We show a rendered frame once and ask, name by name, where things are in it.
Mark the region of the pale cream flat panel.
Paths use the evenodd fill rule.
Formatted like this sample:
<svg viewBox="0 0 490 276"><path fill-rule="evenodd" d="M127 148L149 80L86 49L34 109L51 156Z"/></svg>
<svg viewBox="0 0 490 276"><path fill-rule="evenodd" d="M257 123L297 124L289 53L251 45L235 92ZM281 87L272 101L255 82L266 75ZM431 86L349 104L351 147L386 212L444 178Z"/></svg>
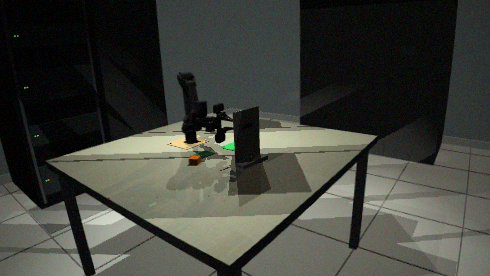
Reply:
<svg viewBox="0 0 490 276"><path fill-rule="evenodd" d="M268 155L260 153L259 106L233 113L235 166L247 168Z"/></svg>

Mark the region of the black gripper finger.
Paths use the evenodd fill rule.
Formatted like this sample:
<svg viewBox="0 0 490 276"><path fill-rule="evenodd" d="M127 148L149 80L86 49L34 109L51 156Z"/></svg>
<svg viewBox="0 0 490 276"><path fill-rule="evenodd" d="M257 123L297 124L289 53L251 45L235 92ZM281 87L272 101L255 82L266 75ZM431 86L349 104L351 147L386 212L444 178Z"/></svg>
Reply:
<svg viewBox="0 0 490 276"><path fill-rule="evenodd" d="M225 112L218 114L218 120L225 120L225 121L233 122L233 119L230 118L228 115L226 115Z"/></svg>
<svg viewBox="0 0 490 276"><path fill-rule="evenodd" d="M224 127L224 128L219 130L219 135L223 135L224 133L226 133L226 131L229 131L232 129L233 129L233 127Z"/></svg>

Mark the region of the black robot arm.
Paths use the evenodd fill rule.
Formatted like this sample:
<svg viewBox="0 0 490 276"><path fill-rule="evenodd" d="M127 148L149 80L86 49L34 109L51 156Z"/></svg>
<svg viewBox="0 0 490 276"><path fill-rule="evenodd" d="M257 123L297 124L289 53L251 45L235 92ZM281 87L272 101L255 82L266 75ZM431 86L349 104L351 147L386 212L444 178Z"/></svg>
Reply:
<svg viewBox="0 0 490 276"><path fill-rule="evenodd" d="M184 110L185 116L183 118L183 123L181 131L185 134L185 141L183 143L193 144L199 142L197 140L196 131L205 128L206 132L215 132L213 129L213 121L211 117L207 116L207 102L198 101L196 92L195 75L189 72L179 72L177 79L179 85L183 89L184 94ZM206 127L204 126L204 121L206 121Z"/></svg>

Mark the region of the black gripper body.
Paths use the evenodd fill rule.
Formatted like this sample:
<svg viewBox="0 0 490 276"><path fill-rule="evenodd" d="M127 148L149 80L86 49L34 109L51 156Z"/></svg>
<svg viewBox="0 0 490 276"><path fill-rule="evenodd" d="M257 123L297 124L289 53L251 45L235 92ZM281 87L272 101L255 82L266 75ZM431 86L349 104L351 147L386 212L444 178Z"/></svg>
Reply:
<svg viewBox="0 0 490 276"><path fill-rule="evenodd" d="M216 117L211 116L211 119L213 121L213 129L217 129L217 134L215 135L215 142L216 143L221 143L225 141L225 133L223 135L219 135L219 130L221 128L221 120L218 120L218 114L222 113L220 111L224 110L224 104L223 103L218 103L213 105L213 113L216 114ZM215 122L214 122L215 120Z"/></svg>

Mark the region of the green square patch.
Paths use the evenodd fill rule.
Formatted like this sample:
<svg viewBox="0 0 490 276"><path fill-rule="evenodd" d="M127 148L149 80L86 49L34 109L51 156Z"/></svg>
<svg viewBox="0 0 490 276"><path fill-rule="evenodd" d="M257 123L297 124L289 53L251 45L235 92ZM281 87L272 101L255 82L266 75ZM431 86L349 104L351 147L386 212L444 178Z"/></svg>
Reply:
<svg viewBox="0 0 490 276"><path fill-rule="evenodd" d="M220 148L224 148L224 149L235 151L235 149L234 149L234 142L232 142L232 143L230 143L228 145L225 145L223 147L220 147Z"/></svg>

